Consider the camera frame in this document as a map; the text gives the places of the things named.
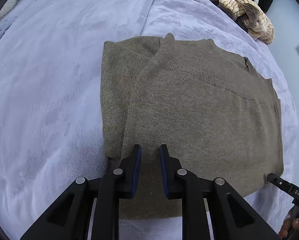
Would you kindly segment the person right hand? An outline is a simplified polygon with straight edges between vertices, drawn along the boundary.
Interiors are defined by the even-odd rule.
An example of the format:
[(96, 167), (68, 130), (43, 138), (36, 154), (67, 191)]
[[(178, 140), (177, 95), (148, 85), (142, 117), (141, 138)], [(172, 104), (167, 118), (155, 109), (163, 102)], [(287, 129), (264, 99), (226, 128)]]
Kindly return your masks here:
[(281, 226), (281, 229), (278, 233), (278, 236), (281, 239), (287, 237), (289, 228), (293, 228), (294, 230), (299, 231), (299, 218), (295, 218), (294, 220), (292, 220), (291, 219), (292, 212), (293, 212), (293, 208), (290, 209), (290, 211), (288, 212)]

